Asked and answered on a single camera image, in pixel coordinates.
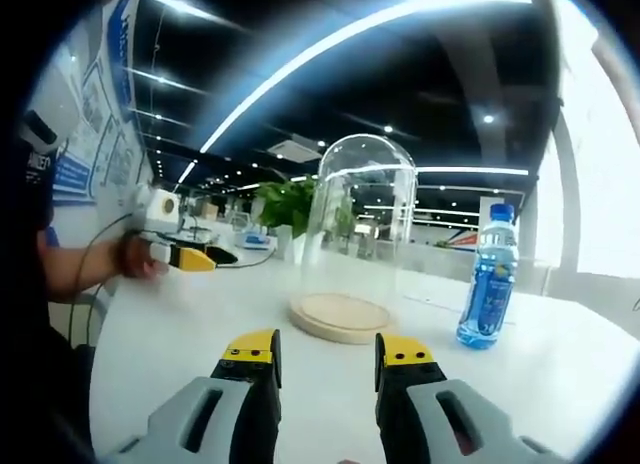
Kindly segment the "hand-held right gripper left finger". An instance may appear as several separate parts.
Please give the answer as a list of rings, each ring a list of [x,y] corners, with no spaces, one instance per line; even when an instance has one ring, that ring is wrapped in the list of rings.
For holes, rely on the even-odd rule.
[[[208,377],[159,406],[102,463],[273,463],[281,422],[280,331],[235,338]]]

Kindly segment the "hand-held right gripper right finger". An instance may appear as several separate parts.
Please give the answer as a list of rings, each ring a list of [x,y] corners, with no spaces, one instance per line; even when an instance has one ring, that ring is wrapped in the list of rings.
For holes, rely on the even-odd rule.
[[[375,337],[376,423],[388,463],[563,463],[513,431],[509,415],[449,379],[414,338]]]

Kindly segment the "person's left hand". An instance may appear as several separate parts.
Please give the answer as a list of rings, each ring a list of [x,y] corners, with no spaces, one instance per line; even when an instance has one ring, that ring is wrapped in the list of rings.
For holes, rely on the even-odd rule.
[[[154,279],[168,272],[168,265],[151,256],[151,244],[137,231],[126,231],[116,247],[116,264],[126,278]]]

